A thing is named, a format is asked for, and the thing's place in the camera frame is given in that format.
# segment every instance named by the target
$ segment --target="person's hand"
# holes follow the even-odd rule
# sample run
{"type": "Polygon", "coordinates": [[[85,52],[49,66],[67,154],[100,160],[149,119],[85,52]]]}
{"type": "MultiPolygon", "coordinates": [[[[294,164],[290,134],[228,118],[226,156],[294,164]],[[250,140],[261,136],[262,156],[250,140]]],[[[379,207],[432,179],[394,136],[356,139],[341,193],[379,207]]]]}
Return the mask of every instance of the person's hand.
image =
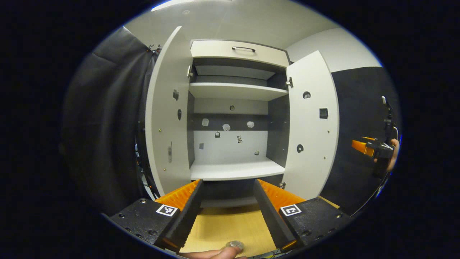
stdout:
{"type": "MultiPolygon", "coordinates": [[[[210,250],[206,252],[193,253],[178,253],[177,255],[189,259],[233,259],[241,252],[239,247],[226,247],[221,250],[210,250]]],[[[247,259],[246,256],[237,257],[235,259],[247,259]]]]}
{"type": "Polygon", "coordinates": [[[396,160],[398,158],[398,153],[399,153],[399,142],[396,139],[391,140],[391,144],[395,146],[395,150],[393,151],[393,156],[390,159],[390,162],[388,163],[388,167],[386,168],[386,172],[390,172],[393,170],[395,167],[396,160]]]}

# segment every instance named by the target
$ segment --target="ceiling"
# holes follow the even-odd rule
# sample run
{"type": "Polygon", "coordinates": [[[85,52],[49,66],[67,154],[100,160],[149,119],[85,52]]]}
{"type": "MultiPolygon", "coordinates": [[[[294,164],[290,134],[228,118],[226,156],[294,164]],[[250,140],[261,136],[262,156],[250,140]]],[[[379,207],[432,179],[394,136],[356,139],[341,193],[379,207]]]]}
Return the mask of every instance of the ceiling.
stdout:
{"type": "Polygon", "coordinates": [[[132,19],[125,27],[145,45],[163,45],[177,26],[188,40],[250,41],[285,49],[340,26],[289,0],[177,0],[132,19]]]}

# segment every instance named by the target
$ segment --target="drawer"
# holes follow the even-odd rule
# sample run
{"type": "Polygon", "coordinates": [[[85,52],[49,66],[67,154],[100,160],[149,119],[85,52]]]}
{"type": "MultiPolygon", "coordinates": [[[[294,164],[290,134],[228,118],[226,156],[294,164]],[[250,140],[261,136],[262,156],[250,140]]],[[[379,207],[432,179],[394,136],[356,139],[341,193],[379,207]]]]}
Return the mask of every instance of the drawer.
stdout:
{"type": "Polygon", "coordinates": [[[241,59],[275,65],[289,66],[285,51],[254,43],[240,41],[198,40],[190,48],[193,58],[241,59]]]}

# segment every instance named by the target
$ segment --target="white shelf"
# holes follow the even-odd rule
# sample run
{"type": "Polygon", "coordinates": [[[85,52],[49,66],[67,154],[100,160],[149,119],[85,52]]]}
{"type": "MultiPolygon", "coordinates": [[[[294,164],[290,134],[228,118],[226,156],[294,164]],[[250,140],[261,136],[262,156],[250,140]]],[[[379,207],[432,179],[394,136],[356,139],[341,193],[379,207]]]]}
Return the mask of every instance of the white shelf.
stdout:
{"type": "Polygon", "coordinates": [[[192,167],[190,167],[191,179],[202,179],[203,181],[251,179],[282,173],[284,173],[284,167],[268,158],[257,162],[235,164],[209,165],[193,163],[192,167]]]}
{"type": "Polygon", "coordinates": [[[287,90],[238,83],[190,83],[195,98],[225,98],[270,101],[288,94],[287,90]]]}

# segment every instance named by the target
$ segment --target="finger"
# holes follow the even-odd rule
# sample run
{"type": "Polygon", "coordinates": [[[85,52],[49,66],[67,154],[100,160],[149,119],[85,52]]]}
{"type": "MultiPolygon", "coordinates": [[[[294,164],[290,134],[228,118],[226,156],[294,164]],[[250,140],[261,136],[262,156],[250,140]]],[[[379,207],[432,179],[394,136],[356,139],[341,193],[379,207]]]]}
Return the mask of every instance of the finger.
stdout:
{"type": "Polygon", "coordinates": [[[177,255],[189,259],[209,259],[212,256],[219,254],[222,250],[209,250],[205,252],[178,253],[177,255]]]}
{"type": "Polygon", "coordinates": [[[210,259],[233,259],[241,251],[239,247],[226,247],[210,259]]]}

